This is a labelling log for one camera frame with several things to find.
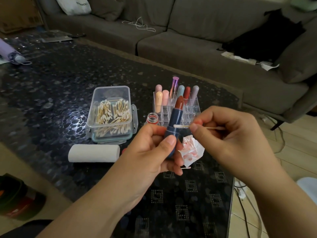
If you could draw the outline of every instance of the black cable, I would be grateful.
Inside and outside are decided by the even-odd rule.
[[[235,187],[235,188],[244,188],[244,187],[247,187],[247,186],[246,186],[246,185],[244,185],[244,186],[235,186],[235,185],[234,185],[234,187]]]
[[[237,191],[236,188],[235,188],[235,191],[236,191],[236,193],[237,193],[238,199],[239,199],[239,201],[240,201],[241,208],[242,208],[242,210],[243,210],[244,221],[245,221],[245,226],[246,226],[246,228],[247,228],[248,238],[250,238],[249,227],[248,227],[248,222],[247,222],[247,215],[245,214],[245,210],[244,210],[243,204],[242,204],[241,199],[240,199],[240,197],[239,197],[239,192]]]

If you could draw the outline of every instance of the forearm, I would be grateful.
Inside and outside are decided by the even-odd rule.
[[[37,238],[110,237],[123,213],[120,208],[112,206],[116,202],[106,191],[106,188],[92,188],[49,224]]]
[[[316,237],[317,205],[284,170],[277,177],[270,190],[254,191],[269,237]]]

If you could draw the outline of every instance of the sofa leg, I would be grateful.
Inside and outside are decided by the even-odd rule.
[[[273,131],[277,129],[282,123],[284,123],[284,121],[277,120],[277,123],[273,126],[273,128],[271,128],[271,130]]]

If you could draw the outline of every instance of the white tissue roll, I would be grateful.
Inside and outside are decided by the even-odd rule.
[[[117,161],[120,155],[119,145],[75,144],[68,153],[69,162],[110,162]]]

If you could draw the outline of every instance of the floor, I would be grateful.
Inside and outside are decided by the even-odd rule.
[[[282,147],[280,131],[270,131],[273,124],[269,120],[264,123],[259,119],[259,124],[274,152],[278,152]],[[276,157],[282,167],[294,180],[302,177],[317,178],[317,118],[304,116],[293,124],[284,123],[281,128],[286,146],[281,153],[276,154]],[[44,208],[34,219],[54,219],[71,205],[70,200],[0,143],[0,175],[4,173],[10,173],[24,180],[26,184],[47,196]],[[248,196],[256,204],[251,191],[248,192]],[[258,237],[260,223],[256,212],[247,200],[243,200],[242,203],[247,215],[250,236]],[[22,224],[21,221],[0,216],[0,235]],[[243,211],[236,194],[233,197],[229,237],[247,237]],[[265,229],[262,237],[268,237]]]

